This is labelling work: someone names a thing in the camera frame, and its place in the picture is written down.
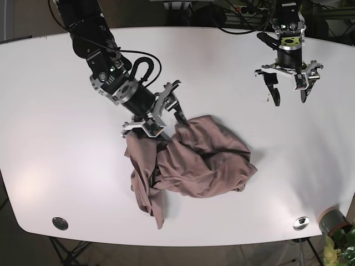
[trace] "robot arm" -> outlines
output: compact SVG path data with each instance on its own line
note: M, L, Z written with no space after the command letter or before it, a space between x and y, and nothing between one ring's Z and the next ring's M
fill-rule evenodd
M70 33L74 52L85 59L92 70L90 81L93 88L115 105L121 104L133 113L132 121L123 125L123 137L134 130L141 137L168 139L166 135L161 135L166 128L161 119L164 109L174 109L178 122L186 123L173 93L180 82L167 83L162 93L150 92L143 82L153 72L154 62L148 57L141 57L132 65L121 54L97 0L54 0L54 3L65 29ZM148 70L138 81L135 76L142 63L148 64Z
M292 80L293 90L301 91L301 100L304 103L311 93L315 82L320 79L317 71L323 65L316 60L310 64L302 61L302 45L305 42L305 20L299 11L299 4L293 0L278 0L275 15L271 24L278 39L258 33L258 38L273 50L277 50L276 62L263 65L255 70L255 75L263 75L266 86L276 106L280 105L280 94L274 85L278 84L277 75L284 75Z

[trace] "brown cloth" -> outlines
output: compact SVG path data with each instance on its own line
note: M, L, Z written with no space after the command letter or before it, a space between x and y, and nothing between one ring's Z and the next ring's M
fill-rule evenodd
M176 134L165 149L161 141L126 136L127 150L134 166L132 190L139 208L154 216L160 229L164 223L161 189L183 196L208 198L228 191L243 191L257 171L250 164L250 150L211 116L175 126Z

